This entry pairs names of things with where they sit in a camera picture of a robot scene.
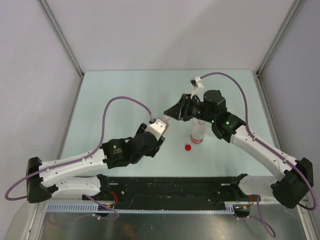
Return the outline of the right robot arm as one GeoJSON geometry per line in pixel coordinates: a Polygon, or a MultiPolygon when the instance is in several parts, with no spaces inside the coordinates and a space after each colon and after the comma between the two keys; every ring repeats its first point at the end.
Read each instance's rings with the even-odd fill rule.
{"type": "Polygon", "coordinates": [[[177,121],[195,118],[210,123],[218,139],[247,152],[272,174],[271,177],[240,174],[230,188],[235,200],[242,201],[248,195],[268,196],[293,209],[312,190],[311,161],[285,154],[249,132],[248,125],[227,110],[226,100],[219,90],[206,91],[203,101],[192,99],[191,94],[183,94],[175,105],[164,111],[164,115],[177,121]]]}

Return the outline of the amber tea bottle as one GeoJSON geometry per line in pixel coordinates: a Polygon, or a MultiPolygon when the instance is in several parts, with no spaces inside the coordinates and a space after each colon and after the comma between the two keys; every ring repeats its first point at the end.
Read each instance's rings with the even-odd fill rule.
{"type": "Polygon", "coordinates": [[[163,116],[160,117],[160,120],[165,123],[165,129],[164,129],[164,131],[162,133],[163,136],[165,135],[166,131],[168,130],[168,128],[170,126],[170,119],[171,118],[169,116],[166,116],[166,115],[163,115],[163,116]]]}

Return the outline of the clear red-label water bottle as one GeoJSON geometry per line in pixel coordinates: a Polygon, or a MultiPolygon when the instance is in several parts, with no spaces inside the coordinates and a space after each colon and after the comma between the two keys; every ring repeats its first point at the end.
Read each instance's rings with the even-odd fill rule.
{"type": "Polygon", "coordinates": [[[193,122],[192,130],[190,133],[190,140],[193,144],[201,144],[206,135],[206,122],[202,120],[195,120],[193,122]]]}

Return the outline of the red bottle cap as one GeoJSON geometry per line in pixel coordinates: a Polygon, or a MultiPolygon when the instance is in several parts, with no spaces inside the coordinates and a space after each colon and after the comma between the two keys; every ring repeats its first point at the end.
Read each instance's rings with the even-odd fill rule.
{"type": "Polygon", "coordinates": [[[184,146],[184,149],[185,149],[187,152],[189,152],[189,151],[192,150],[192,146],[191,146],[190,144],[186,144],[186,145],[184,146]]]}

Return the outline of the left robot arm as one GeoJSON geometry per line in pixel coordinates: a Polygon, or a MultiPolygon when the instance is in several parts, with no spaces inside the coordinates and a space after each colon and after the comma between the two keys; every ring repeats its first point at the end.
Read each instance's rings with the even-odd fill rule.
{"type": "Polygon", "coordinates": [[[167,124],[157,119],[149,125],[142,123],[134,137],[111,139],[97,150],[65,159],[28,160],[26,168],[27,201],[31,204],[49,200],[59,192],[59,183],[84,173],[126,167],[137,164],[143,157],[154,157],[165,141],[167,124]]]}

